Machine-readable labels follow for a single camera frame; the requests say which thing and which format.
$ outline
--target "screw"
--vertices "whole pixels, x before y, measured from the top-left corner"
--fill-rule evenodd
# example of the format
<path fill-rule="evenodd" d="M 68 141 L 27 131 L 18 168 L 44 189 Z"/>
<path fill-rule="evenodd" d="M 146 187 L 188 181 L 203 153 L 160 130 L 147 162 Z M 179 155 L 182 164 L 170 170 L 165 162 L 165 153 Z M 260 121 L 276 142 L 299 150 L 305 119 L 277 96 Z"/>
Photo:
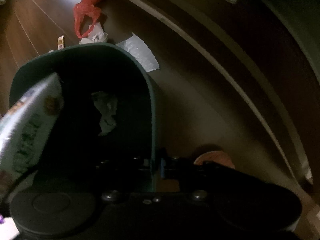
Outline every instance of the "screw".
<path fill-rule="evenodd" d="M 143 204 L 146 204 L 146 205 L 150 205 L 152 203 L 152 201 L 150 199 L 144 199 L 142 201 Z"/>
<path fill-rule="evenodd" d="M 158 203 L 161 201 L 161 197 L 154 197 L 152 201 Z"/>
<path fill-rule="evenodd" d="M 192 193 L 192 199 L 195 201 L 204 201 L 208 196 L 208 193 L 205 190 L 196 190 Z"/>
<path fill-rule="evenodd" d="M 111 190 L 109 192 L 103 193 L 101 198 L 104 201 L 115 202 L 120 199 L 121 193 L 117 190 Z"/>

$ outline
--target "floor plank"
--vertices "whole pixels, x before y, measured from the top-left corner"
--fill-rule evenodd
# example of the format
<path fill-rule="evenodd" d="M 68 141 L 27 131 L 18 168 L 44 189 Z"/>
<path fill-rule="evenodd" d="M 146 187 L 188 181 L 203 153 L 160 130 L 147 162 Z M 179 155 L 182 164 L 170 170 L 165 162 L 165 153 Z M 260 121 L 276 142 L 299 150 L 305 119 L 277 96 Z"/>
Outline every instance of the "floor plank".
<path fill-rule="evenodd" d="M 18 67 L 39 56 L 13 10 L 8 15 L 5 35 Z"/>
<path fill-rule="evenodd" d="M 9 109 L 9 93 L 12 79 L 17 71 L 17 64 L 12 56 L 4 33 L 0 34 L 0 113 Z"/>
<path fill-rule="evenodd" d="M 79 38 L 74 31 L 73 7 L 81 0 L 33 0 L 75 44 Z"/>
<path fill-rule="evenodd" d="M 40 55 L 56 50 L 61 35 L 65 35 L 66 46 L 75 44 L 32 0 L 12 2 L 21 26 Z"/>

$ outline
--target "crumpled tissue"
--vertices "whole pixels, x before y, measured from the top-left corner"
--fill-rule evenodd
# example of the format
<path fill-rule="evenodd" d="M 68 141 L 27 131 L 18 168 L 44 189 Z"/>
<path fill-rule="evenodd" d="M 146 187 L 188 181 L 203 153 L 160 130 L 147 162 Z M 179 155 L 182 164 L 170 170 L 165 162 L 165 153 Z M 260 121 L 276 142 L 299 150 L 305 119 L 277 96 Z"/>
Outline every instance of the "crumpled tissue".
<path fill-rule="evenodd" d="M 107 135 L 117 126 L 112 116 L 116 114 L 118 100 L 116 96 L 103 91 L 94 92 L 91 97 L 94 106 L 101 114 L 99 125 L 102 132 L 99 136 Z"/>
<path fill-rule="evenodd" d="M 86 44 L 86 43 L 95 43 L 95 42 L 107 42 L 108 40 L 108 33 L 104 32 L 101 24 L 97 23 L 92 32 L 89 33 L 88 38 L 82 38 L 79 41 L 79 44 Z"/>

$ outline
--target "crumpled paper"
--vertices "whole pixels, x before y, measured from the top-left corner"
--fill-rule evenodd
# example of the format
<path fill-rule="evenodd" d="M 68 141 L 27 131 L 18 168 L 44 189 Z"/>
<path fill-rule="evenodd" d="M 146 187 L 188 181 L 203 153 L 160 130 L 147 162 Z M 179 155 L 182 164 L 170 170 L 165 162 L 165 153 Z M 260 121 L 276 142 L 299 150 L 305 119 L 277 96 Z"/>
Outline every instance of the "crumpled paper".
<path fill-rule="evenodd" d="M 108 33 L 104 32 L 101 24 L 97 23 L 92 32 L 89 33 L 88 38 L 82 38 L 79 41 L 79 44 L 87 44 L 87 43 L 95 43 L 95 42 L 107 42 L 108 40 Z"/>
<path fill-rule="evenodd" d="M 132 36 L 125 41 L 116 44 L 118 47 L 129 52 L 145 69 L 150 72 L 159 69 L 159 64 L 152 54 L 151 50 L 137 35 L 132 33 Z"/>
<path fill-rule="evenodd" d="M 117 126 L 112 116 L 116 114 L 118 100 L 116 96 L 103 91 L 94 92 L 91 97 L 94 106 L 101 114 L 99 125 L 102 132 L 99 136 L 107 135 Z"/>

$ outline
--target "dark green trash bin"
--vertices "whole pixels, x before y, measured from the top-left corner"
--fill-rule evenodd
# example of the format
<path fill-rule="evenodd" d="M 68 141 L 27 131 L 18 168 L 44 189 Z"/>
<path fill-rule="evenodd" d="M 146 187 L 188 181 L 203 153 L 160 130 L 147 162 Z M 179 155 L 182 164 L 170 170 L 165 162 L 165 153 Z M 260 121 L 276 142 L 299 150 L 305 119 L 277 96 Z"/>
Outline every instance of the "dark green trash bin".
<path fill-rule="evenodd" d="M 86 164 L 99 158 L 140 158 L 150 161 L 152 178 L 156 170 L 156 96 L 153 81 L 142 66 L 126 51 L 107 43 L 56 50 L 18 70 L 11 85 L 10 106 L 53 72 L 60 76 L 65 105 L 40 164 L 52 173 L 57 167 L 67 172 L 71 166 L 85 172 Z M 97 91 L 118 99 L 117 126 L 103 137 L 95 136 L 100 117 L 95 116 L 91 93 Z M 151 180 L 143 184 L 143 191 L 153 189 Z"/>

